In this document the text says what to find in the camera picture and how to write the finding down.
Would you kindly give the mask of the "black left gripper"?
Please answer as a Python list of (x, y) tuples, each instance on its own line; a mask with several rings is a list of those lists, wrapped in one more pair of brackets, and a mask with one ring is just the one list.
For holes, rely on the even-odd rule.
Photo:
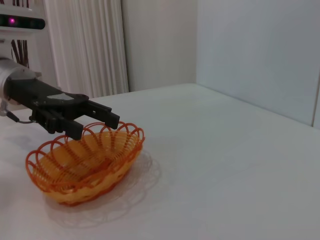
[(67, 137), (81, 139), (84, 126), (68, 120), (52, 109), (75, 107), (79, 116), (88, 116), (117, 129), (120, 116), (108, 106), (89, 100), (85, 94), (64, 92), (36, 78), (9, 79), (6, 81), (6, 96), (29, 109), (30, 121), (41, 125), (49, 134), (64, 132)]

